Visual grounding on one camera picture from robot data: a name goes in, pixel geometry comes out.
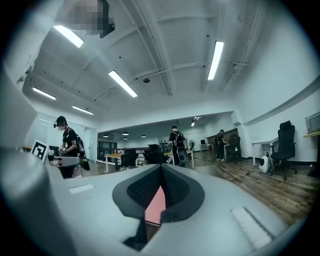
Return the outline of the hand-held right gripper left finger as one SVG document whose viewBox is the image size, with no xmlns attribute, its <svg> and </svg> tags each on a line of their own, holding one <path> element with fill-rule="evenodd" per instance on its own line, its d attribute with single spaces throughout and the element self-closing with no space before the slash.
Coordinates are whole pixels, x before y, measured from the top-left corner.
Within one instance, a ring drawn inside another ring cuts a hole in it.
<svg viewBox="0 0 320 256">
<path fill-rule="evenodd" d="M 48 167 L 51 214 L 57 229 L 50 231 L 51 256 L 161 256 L 147 251 L 142 243 L 132 246 L 143 232 L 145 210 L 126 192 L 115 192 L 116 185 L 132 177 L 145 177 L 158 168 L 146 165 L 128 171 L 98 176 L 64 179 L 54 166 Z"/>
</svg>

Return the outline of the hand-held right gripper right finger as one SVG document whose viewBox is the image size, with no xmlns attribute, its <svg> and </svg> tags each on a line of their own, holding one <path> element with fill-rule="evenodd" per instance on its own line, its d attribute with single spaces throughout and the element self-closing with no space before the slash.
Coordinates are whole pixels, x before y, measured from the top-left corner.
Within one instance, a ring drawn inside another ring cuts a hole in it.
<svg viewBox="0 0 320 256">
<path fill-rule="evenodd" d="M 290 243 L 289 226 L 259 200 L 234 183 L 219 177 L 174 166 L 180 174 L 197 181 L 204 190 L 200 208 L 188 219 L 164 223 L 142 249 L 148 256 L 276 256 Z M 253 239 L 261 232 L 245 231 L 238 221 L 246 208 L 271 236 L 256 249 Z"/>
</svg>

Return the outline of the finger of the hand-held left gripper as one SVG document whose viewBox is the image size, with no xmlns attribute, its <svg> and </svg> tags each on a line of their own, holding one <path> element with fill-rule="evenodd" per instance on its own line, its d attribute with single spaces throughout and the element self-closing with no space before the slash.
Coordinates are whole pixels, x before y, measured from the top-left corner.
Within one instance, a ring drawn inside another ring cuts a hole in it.
<svg viewBox="0 0 320 256">
<path fill-rule="evenodd" d="M 73 156 L 54 156 L 53 160 L 57 162 L 57 167 L 75 167 L 81 163 L 81 159 L 79 157 Z"/>
</svg>

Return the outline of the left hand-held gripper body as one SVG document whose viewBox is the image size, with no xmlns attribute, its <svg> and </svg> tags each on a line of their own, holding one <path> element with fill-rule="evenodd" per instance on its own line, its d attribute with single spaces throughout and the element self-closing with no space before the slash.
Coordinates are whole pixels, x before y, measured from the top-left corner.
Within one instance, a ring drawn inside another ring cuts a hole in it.
<svg viewBox="0 0 320 256">
<path fill-rule="evenodd" d="M 41 142 L 40 140 L 35 140 L 31 148 L 31 154 L 38 157 L 43 164 L 50 164 L 54 166 L 55 152 L 50 149 L 50 146 Z"/>
</svg>

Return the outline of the pink square mat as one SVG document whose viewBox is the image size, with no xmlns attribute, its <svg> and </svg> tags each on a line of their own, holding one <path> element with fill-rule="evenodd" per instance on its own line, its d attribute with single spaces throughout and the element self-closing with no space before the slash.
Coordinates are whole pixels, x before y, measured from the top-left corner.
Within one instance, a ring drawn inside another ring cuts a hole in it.
<svg viewBox="0 0 320 256">
<path fill-rule="evenodd" d="M 166 209 L 165 194 L 160 186 L 151 200 L 149 206 L 145 210 L 145 220 L 149 223 L 160 225 L 161 224 L 161 212 Z"/>
</svg>

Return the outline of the green black helmet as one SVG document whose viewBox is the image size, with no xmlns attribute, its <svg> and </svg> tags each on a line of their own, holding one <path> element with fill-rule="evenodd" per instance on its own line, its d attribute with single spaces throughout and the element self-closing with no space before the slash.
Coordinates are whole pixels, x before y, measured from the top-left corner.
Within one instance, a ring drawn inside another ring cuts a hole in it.
<svg viewBox="0 0 320 256">
<path fill-rule="evenodd" d="M 87 159 L 87 157 L 83 154 L 79 155 L 80 158 L 80 166 L 83 170 L 85 171 L 90 171 L 90 165 L 89 165 L 89 161 Z"/>
</svg>

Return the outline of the black metal railing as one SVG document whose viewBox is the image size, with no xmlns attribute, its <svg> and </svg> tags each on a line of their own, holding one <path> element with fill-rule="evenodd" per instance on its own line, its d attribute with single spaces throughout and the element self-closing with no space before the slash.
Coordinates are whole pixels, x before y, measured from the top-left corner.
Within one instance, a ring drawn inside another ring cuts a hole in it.
<svg viewBox="0 0 320 256">
<path fill-rule="evenodd" d="M 105 155 L 110 155 L 114 153 L 115 148 L 98 148 L 97 149 L 97 162 L 99 163 L 106 163 Z M 137 161 L 144 161 L 140 160 L 140 158 L 143 158 L 143 153 L 148 149 L 147 147 L 129 147 L 129 148 L 116 148 L 117 154 L 124 154 L 125 150 L 135 150 L 138 154 L 138 160 Z"/>
</svg>

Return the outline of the wooden-top white-legged desk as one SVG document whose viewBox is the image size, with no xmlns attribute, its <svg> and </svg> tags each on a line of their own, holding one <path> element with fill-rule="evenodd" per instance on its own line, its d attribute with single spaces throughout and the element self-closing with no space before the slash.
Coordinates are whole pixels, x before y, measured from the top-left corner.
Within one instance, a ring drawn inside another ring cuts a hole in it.
<svg viewBox="0 0 320 256">
<path fill-rule="evenodd" d="M 194 152 L 192 150 L 188 150 L 187 151 L 187 155 L 188 157 L 190 157 L 191 159 L 191 166 L 192 168 L 195 167 L 195 164 L 194 164 Z M 172 152 L 165 152 L 164 153 L 164 156 L 166 157 L 167 159 L 167 163 L 170 163 L 172 162 L 173 164 L 175 164 L 175 159 L 174 159 L 174 156 L 173 156 L 173 153 Z"/>
<path fill-rule="evenodd" d="M 113 153 L 113 154 L 105 154 L 105 169 L 106 173 L 109 173 L 109 165 L 112 165 L 115 167 L 115 169 L 118 171 L 120 167 L 122 166 L 122 154 L 121 153 Z"/>
</svg>

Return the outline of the ceiling tube light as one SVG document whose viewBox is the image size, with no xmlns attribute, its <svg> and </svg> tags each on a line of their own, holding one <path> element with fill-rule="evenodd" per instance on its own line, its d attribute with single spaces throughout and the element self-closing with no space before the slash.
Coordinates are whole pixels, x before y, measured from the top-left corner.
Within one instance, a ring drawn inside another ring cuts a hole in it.
<svg viewBox="0 0 320 256">
<path fill-rule="evenodd" d="M 93 112 L 88 111 L 88 110 L 85 110 L 85 109 L 82 109 L 82 108 L 77 107 L 77 106 L 75 106 L 75 105 L 73 105 L 72 108 L 75 109 L 75 110 L 77 110 L 77 111 L 80 111 L 80 112 L 82 112 L 82 113 L 86 113 L 86 114 L 88 114 L 88 115 L 91 115 L 91 116 L 94 115 Z"/>
<path fill-rule="evenodd" d="M 109 72 L 108 75 L 131 97 L 136 98 L 138 96 L 137 93 L 119 76 L 119 74 L 115 70 Z"/>
<path fill-rule="evenodd" d="M 44 92 L 44 91 L 42 91 L 42 90 L 40 90 L 40 89 L 38 89 L 38 88 L 36 88 L 36 87 L 33 87 L 32 90 L 33 90 L 35 93 L 40 94 L 40 95 L 42 95 L 42 96 L 44 96 L 44 97 L 46 97 L 46 98 L 49 98 L 49 99 L 51 99 L 51 100 L 53 100 L 53 101 L 56 100 L 56 97 L 55 97 L 55 96 L 53 96 L 53 95 L 51 95 L 51 94 L 49 94 L 49 93 L 46 93 L 46 92 Z"/>
<path fill-rule="evenodd" d="M 208 81 L 213 80 L 216 75 L 216 72 L 217 72 L 217 69 L 218 69 L 218 66 L 220 63 L 221 55 L 223 52 L 223 48 L 224 48 L 224 42 L 222 42 L 222 41 L 215 42 L 214 53 L 213 53 L 213 57 L 212 57 L 212 61 L 211 61 L 209 74 L 207 77 Z"/>
<path fill-rule="evenodd" d="M 61 33 L 66 39 L 68 39 L 77 48 L 80 48 L 83 45 L 84 41 L 78 35 L 76 35 L 73 31 L 64 27 L 63 25 L 55 25 L 53 28 L 56 29 L 59 33 Z"/>
</svg>

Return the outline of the white capsule backpack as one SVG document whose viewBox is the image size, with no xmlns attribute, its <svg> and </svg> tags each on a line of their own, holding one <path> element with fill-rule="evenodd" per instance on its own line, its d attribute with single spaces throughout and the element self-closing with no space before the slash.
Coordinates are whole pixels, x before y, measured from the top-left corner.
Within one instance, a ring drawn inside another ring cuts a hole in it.
<svg viewBox="0 0 320 256">
<path fill-rule="evenodd" d="M 259 160 L 258 170 L 263 173 L 270 175 L 272 172 L 272 161 L 268 152 L 262 156 Z"/>
</svg>

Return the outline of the black white-rimmed capsule backpack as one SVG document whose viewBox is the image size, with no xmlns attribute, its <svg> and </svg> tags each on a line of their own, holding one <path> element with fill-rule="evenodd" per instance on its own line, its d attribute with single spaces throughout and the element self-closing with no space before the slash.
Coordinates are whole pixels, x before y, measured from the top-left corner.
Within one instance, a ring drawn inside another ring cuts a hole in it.
<svg viewBox="0 0 320 256">
<path fill-rule="evenodd" d="M 185 164 L 188 162 L 188 153 L 184 147 L 177 148 L 177 156 L 180 163 Z"/>
</svg>

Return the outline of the white desk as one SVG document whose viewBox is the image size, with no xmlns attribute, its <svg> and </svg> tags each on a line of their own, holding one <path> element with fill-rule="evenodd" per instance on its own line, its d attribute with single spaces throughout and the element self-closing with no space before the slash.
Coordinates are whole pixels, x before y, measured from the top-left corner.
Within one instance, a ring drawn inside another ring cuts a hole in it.
<svg viewBox="0 0 320 256">
<path fill-rule="evenodd" d="M 275 147 L 275 143 L 279 140 L 278 137 L 272 138 L 272 139 L 259 139 L 256 141 L 253 141 L 251 143 L 252 145 L 252 165 L 255 166 L 256 165 L 256 154 L 255 154 L 255 146 L 258 145 L 269 145 L 269 155 L 274 153 L 274 147 Z"/>
</svg>

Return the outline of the person's white shirt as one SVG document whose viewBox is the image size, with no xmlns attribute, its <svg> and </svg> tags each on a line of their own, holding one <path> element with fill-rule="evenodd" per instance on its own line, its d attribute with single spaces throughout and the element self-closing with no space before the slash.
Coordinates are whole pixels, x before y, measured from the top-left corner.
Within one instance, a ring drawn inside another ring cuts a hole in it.
<svg viewBox="0 0 320 256">
<path fill-rule="evenodd" d="M 26 11 L 0 57 L 0 78 L 6 75 L 15 84 L 24 80 L 33 70 L 45 37 L 53 27 L 64 2 L 65 0 L 40 0 Z"/>
</svg>

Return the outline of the monitor showing text lines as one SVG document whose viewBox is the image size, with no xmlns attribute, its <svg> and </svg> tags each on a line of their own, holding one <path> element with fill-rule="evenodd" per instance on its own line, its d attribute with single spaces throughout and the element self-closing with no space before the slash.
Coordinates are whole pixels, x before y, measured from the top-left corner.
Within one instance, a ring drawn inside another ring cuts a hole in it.
<svg viewBox="0 0 320 256">
<path fill-rule="evenodd" d="M 320 111 L 305 118 L 307 133 L 320 131 Z"/>
</svg>

